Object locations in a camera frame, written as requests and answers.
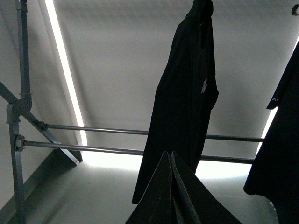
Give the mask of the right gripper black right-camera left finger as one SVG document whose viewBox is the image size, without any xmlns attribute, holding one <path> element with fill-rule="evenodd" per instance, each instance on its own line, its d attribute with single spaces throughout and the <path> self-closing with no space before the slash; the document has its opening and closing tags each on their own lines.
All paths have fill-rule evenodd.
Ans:
<svg viewBox="0 0 299 224">
<path fill-rule="evenodd" d="M 172 211 L 172 167 L 163 153 L 154 174 L 127 224 L 170 224 Z"/>
</svg>

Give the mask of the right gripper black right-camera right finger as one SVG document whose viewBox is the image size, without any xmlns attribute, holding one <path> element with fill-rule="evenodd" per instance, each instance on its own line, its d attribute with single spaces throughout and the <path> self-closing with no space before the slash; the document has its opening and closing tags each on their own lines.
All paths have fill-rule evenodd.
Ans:
<svg viewBox="0 0 299 224">
<path fill-rule="evenodd" d="M 180 201 L 189 224 L 239 224 L 231 214 L 189 169 L 176 152 L 171 154 L 171 166 Z"/>
</svg>

